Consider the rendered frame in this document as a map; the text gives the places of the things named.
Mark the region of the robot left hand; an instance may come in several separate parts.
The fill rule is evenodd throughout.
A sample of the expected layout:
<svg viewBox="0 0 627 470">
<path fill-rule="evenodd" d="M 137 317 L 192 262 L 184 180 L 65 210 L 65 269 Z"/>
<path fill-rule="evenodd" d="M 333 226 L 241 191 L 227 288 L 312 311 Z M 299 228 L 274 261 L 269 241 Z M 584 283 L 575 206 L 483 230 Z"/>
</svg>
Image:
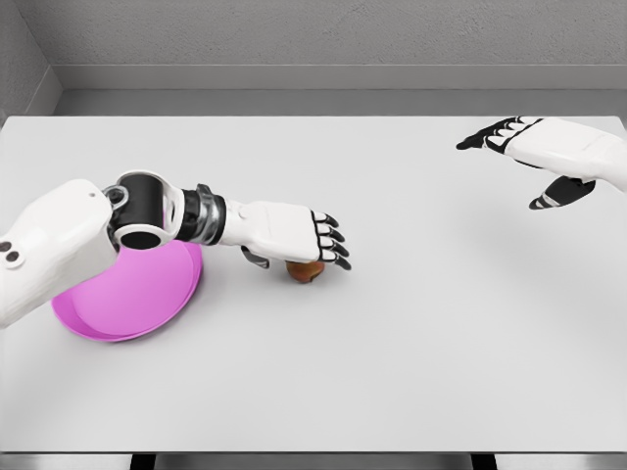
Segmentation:
<svg viewBox="0 0 627 470">
<path fill-rule="evenodd" d="M 320 261 L 345 270 L 352 268 L 339 222 L 326 212 L 304 206 L 255 202 L 243 206 L 238 215 L 244 228 L 241 251 L 262 268 L 273 259 L 296 263 Z"/>
</svg>

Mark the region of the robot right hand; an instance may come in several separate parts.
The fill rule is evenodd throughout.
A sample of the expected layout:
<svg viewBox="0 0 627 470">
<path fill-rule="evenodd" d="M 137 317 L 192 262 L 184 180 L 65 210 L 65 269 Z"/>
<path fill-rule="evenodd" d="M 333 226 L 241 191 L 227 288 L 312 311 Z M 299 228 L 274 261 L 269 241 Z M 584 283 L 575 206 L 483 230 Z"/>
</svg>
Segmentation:
<svg viewBox="0 0 627 470">
<path fill-rule="evenodd" d="M 530 210 L 543 211 L 571 205 L 594 191 L 592 161 L 602 138 L 596 128 L 557 117 L 508 117 L 465 137 L 457 149 L 491 150 L 556 174 L 529 203 Z"/>
</svg>

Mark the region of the brownish red apple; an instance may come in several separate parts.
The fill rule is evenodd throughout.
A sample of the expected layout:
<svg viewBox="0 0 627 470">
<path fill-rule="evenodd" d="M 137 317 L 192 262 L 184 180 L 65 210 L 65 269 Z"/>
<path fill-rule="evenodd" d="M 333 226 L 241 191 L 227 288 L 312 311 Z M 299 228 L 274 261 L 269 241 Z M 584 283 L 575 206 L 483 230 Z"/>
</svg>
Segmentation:
<svg viewBox="0 0 627 470">
<path fill-rule="evenodd" d="M 325 269 L 325 263 L 322 261 L 307 263 L 286 261 L 285 266 L 290 277 L 301 284 L 313 282 Z"/>
</svg>

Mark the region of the pink round plate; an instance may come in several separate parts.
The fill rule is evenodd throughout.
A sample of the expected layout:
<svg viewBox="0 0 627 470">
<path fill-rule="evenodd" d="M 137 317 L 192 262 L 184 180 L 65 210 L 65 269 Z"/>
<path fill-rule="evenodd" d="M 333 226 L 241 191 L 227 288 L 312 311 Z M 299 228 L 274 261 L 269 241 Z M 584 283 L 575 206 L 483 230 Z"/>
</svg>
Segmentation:
<svg viewBox="0 0 627 470">
<path fill-rule="evenodd" d="M 175 318 L 193 297 L 202 270 L 202 250 L 195 244 L 122 249 L 114 266 L 58 295 L 51 305 L 78 336 L 109 343 L 131 340 Z"/>
</svg>

